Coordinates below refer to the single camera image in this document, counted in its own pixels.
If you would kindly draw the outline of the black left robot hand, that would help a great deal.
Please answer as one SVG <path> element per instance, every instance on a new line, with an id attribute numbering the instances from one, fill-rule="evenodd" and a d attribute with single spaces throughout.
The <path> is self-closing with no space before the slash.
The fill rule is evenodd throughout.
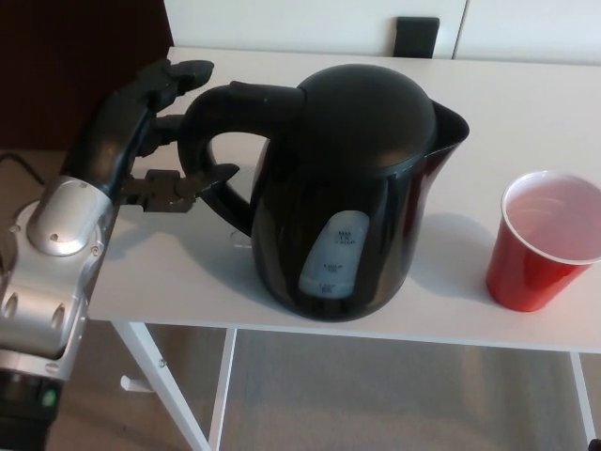
<path id="1" fill-rule="evenodd" d="M 152 169 L 131 175 L 137 157 L 146 157 L 181 136 L 182 115 L 157 114 L 186 92 L 206 84 L 214 65 L 192 60 L 158 60 L 113 92 L 98 107 L 68 151 L 61 173 L 99 189 L 115 205 L 137 205 L 145 212 L 184 213 L 199 197 L 210 197 L 239 168 L 221 163 L 182 177 L 177 170 Z"/>

